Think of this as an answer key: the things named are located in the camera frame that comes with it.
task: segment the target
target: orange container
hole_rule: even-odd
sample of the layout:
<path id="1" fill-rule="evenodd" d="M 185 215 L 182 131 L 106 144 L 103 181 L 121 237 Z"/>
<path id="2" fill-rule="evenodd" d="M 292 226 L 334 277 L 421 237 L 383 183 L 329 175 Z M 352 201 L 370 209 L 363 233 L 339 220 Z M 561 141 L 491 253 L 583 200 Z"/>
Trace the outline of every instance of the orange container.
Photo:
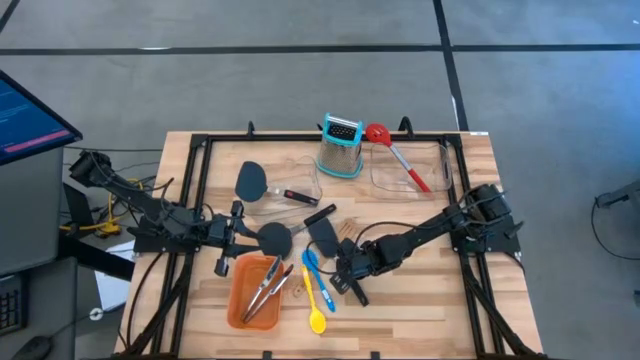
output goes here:
<path id="1" fill-rule="evenodd" d="M 233 280 L 231 283 L 231 296 L 229 297 L 229 307 L 227 310 L 227 322 L 236 329 L 250 330 L 270 330 L 280 319 L 280 303 L 282 302 L 282 289 L 278 293 L 269 297 L 262 305 L 258 313 L 246 324 L 242 322 L 242 316 L 247 311 L 251 299 L 258 290 L 258 286 L 264 280 L 265 275 L 275 256 L 244 255 L 236 261 L 233 269 Z M 284 273 L 282 262 L 278 271 L 271 280 L 271 284 L 262 290 L 256 305 L 269 293 L 269 290 L 278 282 Z"/>

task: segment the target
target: box grater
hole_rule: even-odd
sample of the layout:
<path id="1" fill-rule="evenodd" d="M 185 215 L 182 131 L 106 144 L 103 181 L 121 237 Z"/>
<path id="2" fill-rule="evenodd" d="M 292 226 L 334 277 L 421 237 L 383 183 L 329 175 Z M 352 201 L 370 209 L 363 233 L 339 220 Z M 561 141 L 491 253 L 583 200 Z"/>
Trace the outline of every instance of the box grater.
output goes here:
<path id="1" fill-rule="evenodd" d="M 362 121 L 327 113 L 322 128 L 318 169 L 333 176 L 354 178 L 362 169 Z"/>

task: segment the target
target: blue spoon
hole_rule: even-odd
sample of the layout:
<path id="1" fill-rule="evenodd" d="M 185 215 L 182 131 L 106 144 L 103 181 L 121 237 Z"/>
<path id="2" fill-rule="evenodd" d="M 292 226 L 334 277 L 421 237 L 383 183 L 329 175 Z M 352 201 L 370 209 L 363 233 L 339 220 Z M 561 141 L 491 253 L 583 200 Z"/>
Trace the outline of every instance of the blue spoon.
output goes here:
<path id="1" fill-rule="evenodd" d="M 331 312 L 336 312 L 336 305 L 333 302 L 333 299 L 331 299 L 331 295 L 329 295 L 327 287 L 324 286 L 324 282 L 322 282 L 322 278 L 320 278 L 320 273 L 316 270 L 318 268 L 318 257 L 316 254 L 312 250 L 305 250 L 302 253 L 302 263 L 311 270 L 313 277 L 318 281 L 318 286 L 320 286 L 320 291 L 322 291 L 322 297 L 324 298 L 324 301 L 327 302 L 329 310 L 331 310 Z"/>

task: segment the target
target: clear plastic container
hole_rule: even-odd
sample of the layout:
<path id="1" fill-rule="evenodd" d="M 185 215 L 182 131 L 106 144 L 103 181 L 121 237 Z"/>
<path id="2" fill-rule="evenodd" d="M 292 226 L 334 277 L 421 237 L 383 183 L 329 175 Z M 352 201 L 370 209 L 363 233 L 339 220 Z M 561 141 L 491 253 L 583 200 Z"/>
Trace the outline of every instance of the clear plastic container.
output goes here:
<path id="1" fill-rule="evenodd" d="M 318 170 L 313 157 L 303 156 L 297 160 L 289 159 L 284 164 L 261 165 L 267 175 L 269 187 L 297 191 L 316 199 L 322 198 L 322 188 L 318 181 Z M 287 217 L 316 211 L 316 208 L 311 205 L 270 192 L 266 192 L 258 201 L 244 202 L 244 207 L 245 214 L 249 216 Z"/>
<path id="2" fill-rule="evenodd" d="M 451 164 L 447 149 L 439 144 L 394 144 L 427 184 L 425 193 L 413 181 L 391 150 L 382 144 L 371 146 L 370 175 L 373 195 L 383 199 L 429 200 L 451 187 Z"/>

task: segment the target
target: black spatula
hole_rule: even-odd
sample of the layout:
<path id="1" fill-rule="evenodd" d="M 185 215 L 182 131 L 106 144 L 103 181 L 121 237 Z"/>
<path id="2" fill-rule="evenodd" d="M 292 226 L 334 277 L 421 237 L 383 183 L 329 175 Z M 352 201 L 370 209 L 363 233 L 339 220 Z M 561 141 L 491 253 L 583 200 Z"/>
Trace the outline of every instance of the black spatula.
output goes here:
<path id="1" fill-rule="evenodd" d="M 262 252 L 265 255 L 280 255 L 283 259 L 286 259 L 291 253 L 291 249 L 293 248 L 293 237 L 307 227 L 324 219 L 327 215 L 331 214 L 335 210 L 336 205 L 331 204 L 304 219 L 302 224 L 296 225 L 291 228 L 287 228 L 286 226 L 278 222 L 271 222 L 264 225 L 260 228 L 260 230 L 258 230 L 258 235 L 260 235 L 258 243 L 260 244 Z"/>
<path id="2" fill-rule="evenodd" d="M 309 226 L 309 235 L 311 240 L 314 240 L 316 247 L 322 253 L 322 256 L 326 258 L 332 258 L 336 256 L 340 242 L 338 241 L 338 235 L 331 225 L 331 221 L 327 218 L 320 219 L 317 223 Z"/>
<path id="3" fill-rule="evenodd" d="M 310 205 L 318 205 L 318 199 L 299 192 L 279 189 L 267 185 L 267 175 L 260 164 L 253 161 L 245 161 L 238 173 L 236 181 L 236 195 L 246 202 L 260 200 L 265 192 L 284 196 L 287 199 L 296 200 Z"/>

